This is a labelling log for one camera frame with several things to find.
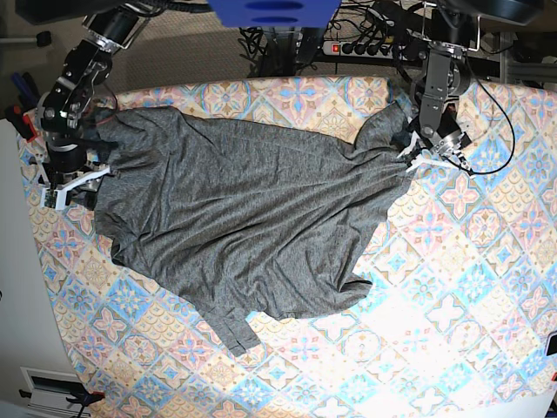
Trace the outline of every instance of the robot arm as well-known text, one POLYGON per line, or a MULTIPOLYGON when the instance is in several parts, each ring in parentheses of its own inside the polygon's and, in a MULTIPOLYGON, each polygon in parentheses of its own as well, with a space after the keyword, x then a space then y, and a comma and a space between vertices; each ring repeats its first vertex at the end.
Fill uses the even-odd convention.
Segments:
MULTIPOLYGON (((526 24, 543 10, 543 1, 423 2, 423 7, 433 7, 433 30, 429 35, 424 31, 421 34, 428 47, 421 57, 422 77, 412 83, 411 99, 419 109, 412 127, 426 146, 445 158, 456 155, 463 168, 469 167, 460 153, 466 135, 455 122, 454 108, 449 104, 469 85, 464 58, 471 41, 479 46, 480 16, 526 24)), ((85 18, 86 38, 68 54, 62 74, 37 107, 37 125, 44 132, 48 152, 37 161, 44 182, 44 206, 59 210, 82 192, 95 196, 102 175, 110 168, 88 160, 91 142, 83 140, 83 115, 95 86, 109 76, 114 54, 131 45, 150 17, 170 7, 188 12, 211 10, 206 4, 172 0, 17 0, 17 12, 32 23, 97 13, 85 18)), ((86 206, 93 207, 94 198, 86 206)))
POLYGON ((112 68, 112 57, 128 48, 148 19, 125 6, 87 17, 86 38, 68 54, 62 74, 37 107, 37 125, 44 133, 47 154, 37 161, 44 183, 42 204, 64 209, 81 193, 94 206, 101 177, 110 171, 89 161, 91 142, 83 140, 82 120, 96 85, 112 68))

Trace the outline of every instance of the wrinkled cloth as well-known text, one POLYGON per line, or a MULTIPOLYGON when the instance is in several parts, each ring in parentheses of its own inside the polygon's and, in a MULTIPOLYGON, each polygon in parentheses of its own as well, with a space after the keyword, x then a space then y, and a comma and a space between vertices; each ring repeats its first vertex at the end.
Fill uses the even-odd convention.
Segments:
POLYGON ((245 317, 334 314, 372 283, 352 273, 411 178, 392 104, 354 145, 309 131, 201 119, 174 108, 122 111, 97 196, 111 257, 190 301, 234 355, 259 344, 245 317))

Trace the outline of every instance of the gray fabric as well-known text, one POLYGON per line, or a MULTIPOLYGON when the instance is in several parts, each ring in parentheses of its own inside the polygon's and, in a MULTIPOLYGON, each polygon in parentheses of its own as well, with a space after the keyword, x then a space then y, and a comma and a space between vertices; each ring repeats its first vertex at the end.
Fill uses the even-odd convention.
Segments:
POLYGON ((369 293, 352 274, 410 184, 390 146, 392 104, 355 141, 173 108, 123 111, 95 210, 112 259, 195 305, 240 355, 259 344, 250 311, 277 320, 340 312, 369 293))

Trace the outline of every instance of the metal frame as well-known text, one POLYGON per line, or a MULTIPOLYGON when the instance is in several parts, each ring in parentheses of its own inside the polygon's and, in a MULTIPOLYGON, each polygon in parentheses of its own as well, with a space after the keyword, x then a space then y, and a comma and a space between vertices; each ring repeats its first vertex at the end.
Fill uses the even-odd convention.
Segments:
MULTIPOLYGON (((513 45, 513 33, 500 34, 500 48, 513 45)), ((517 63, 510 50, 501 52, 500 81, 503 84, 516 84, 521 80, 540 83, 557 83, 557 64, 517 63)))

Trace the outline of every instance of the wire bundle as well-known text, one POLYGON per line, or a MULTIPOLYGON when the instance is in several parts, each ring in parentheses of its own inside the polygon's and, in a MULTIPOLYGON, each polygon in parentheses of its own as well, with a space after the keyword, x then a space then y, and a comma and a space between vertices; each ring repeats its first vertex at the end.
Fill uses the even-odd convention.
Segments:
POLYGON ((393 23, 387 21, 372 9, 374 1, 348 0, 342 3, 327 26, 325 38, 331 41, 353 40, 351 49, 357 46, 374 55, 382 51, 385 55, 393 47, 387 38, 392 35, 393 23), (339 36, 341 31, 350 31, 348 36, 339 36))
POLYGON ((184 3, 172 0, 140 0, 126 4, 127 9, 139 17, 152 18, 162 15, 167 10, 184 13, 207 13, 212 11, 209 4, 184 3))
POLYGON ((241 38, 238 42, 244 48, 245 54, 240 54, 242 58, 250 62, 249 78, 260 77, 265 62, 267 47, 262 46, 264 33, 261 28, 239 28, 241 38))

